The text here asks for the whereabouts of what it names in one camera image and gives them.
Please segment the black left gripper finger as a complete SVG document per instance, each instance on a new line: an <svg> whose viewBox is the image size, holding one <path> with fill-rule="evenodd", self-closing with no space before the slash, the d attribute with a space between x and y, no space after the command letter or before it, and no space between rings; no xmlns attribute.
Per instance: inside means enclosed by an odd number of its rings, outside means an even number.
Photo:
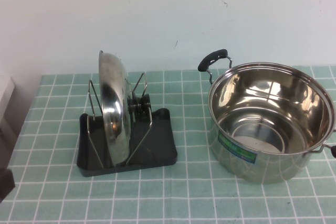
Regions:
<svg viewBox="0 0 336 224"><path fill-rule="evenodd" d="M1 195L8 195L15 188L13 172L9 168L1 168Z"/></svg>

